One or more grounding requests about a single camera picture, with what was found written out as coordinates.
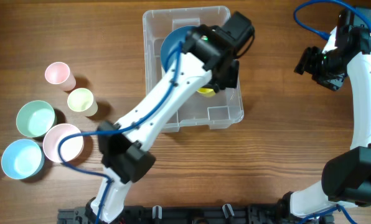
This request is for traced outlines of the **yellow plastic cup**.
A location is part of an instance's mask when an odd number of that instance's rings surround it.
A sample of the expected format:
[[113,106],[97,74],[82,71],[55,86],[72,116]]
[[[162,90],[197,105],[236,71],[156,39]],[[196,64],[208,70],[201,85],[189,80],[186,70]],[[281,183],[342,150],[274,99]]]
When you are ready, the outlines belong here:
[[216,94],[216,92],[211,88],[199,88],[197,92],[207,98],[210,98]]

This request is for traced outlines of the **dark blue plate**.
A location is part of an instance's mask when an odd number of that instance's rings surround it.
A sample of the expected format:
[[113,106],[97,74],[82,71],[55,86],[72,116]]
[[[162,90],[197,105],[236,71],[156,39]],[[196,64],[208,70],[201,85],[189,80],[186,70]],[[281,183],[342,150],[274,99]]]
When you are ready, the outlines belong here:
[[186,41],[186,36],[188,31],[195,28],[195,26],[184,26],[172,31],[162,43],[161,46],[161,65],[163,73],[165,74],[170,68],[173,61],[176,59],[174,54],[171,54],[173,50],[176,50],[179,46],[179,43],[182,44]]

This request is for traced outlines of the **pale green plastic cup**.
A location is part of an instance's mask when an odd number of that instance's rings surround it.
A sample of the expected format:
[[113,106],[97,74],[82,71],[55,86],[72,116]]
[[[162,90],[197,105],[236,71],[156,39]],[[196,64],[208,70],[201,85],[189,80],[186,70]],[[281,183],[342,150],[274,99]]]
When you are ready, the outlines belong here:
[[68,107],[84,116],[93,116],[98,111],[98,105],[93,93],[87,88],[73,90],[67,98]]

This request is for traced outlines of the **pink plastic cup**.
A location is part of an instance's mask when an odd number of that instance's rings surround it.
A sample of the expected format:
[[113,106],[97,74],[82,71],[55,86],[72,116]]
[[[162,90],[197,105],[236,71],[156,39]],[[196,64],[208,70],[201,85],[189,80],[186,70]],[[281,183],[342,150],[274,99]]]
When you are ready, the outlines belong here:
[[70,67],[63,62],[54,62],[45,70],[45,79],[63,91],[75,88],[76,79]]

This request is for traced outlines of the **pink plastic bowl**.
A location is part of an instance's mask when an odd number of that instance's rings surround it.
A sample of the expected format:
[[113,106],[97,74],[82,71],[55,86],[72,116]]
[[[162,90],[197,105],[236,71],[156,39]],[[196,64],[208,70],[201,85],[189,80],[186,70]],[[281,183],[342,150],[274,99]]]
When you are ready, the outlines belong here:
[[[60,141],[71,134],[78,134],[80,130],[72,124],[58,124],[51,128],[44,137],[43,151],[46,157],[52,162],[61,163],[61,159],[58,154],[58,146]],[[71,161],[77,158],[83,151],[84,140],[82,136],[71,138],[66,140],[60,152],[65,161]]]

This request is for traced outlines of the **mint green bowl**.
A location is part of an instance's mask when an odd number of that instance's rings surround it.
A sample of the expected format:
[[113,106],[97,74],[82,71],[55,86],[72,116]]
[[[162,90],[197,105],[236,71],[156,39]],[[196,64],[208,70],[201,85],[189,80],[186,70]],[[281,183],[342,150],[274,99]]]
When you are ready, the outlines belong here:
[[35,100],[25,104],[16,117],[17,130],[28,138],[39,138],[57,124],[53,107],[46,101]]

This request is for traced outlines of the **light blue bowl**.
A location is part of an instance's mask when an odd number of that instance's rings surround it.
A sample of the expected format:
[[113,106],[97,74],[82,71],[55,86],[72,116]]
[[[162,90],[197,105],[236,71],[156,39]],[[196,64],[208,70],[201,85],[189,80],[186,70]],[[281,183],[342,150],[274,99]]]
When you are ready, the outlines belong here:
[[9,178],[22,180],[36,175],[42,169],[44,161],[44,153],[36,142],[19,139],[4,150],[1,167]]

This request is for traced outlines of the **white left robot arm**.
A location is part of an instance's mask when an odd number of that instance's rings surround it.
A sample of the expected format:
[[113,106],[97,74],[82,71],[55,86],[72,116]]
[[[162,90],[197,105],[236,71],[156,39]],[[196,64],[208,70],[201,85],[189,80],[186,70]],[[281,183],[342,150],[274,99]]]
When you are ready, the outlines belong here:
[[149,152],[153,142],[197,90],[237,87],[238,52],[253,36],[252,30],[228,25],[200,25],[178,28],[164,39],[166,74],[132,111],[116,123],[102,122],[96,131],[105,179],[90,204],[95,223],[112,223],[119,217],[131,184],[156,161]]

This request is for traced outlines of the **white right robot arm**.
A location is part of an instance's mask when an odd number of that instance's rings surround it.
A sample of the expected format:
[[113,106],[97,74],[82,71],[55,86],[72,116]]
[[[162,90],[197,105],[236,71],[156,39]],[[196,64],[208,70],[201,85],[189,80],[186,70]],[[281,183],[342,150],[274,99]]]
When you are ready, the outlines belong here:
[[304,51],[295,71],[334,91],[349,78],[354,133],[349,151],[326,163],[319,182],[290,194],[290,214],[313,218],[337,205],[371,206],[371,33],[364,26],[335,27],[323,49]]

